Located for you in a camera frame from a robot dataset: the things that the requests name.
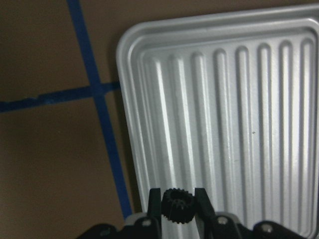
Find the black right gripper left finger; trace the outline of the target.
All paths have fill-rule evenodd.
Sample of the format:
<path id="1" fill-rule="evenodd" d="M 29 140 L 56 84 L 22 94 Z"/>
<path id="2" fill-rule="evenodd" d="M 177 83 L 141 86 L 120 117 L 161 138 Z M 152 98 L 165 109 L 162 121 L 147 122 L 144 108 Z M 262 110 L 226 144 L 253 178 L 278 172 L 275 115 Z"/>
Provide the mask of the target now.
<path id="1" fill-rule="evenodd" d="M 161 191 L 160 188 L 152 188 L 149 191 L 147 218 L 151 224 L 150 228 L 152 239 L 161 239 Z"/>

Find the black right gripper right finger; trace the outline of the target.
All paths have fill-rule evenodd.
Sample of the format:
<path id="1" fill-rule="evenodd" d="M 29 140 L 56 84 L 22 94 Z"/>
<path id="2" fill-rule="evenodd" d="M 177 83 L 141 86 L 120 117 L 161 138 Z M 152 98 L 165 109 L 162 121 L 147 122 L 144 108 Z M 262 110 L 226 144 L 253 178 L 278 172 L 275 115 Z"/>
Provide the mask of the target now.
<path id="1" fill-rule="evenodd" d="M 198 229 L 210 226 L 216 213 L 204 188 L 195 188 L 195 222 Z"/>

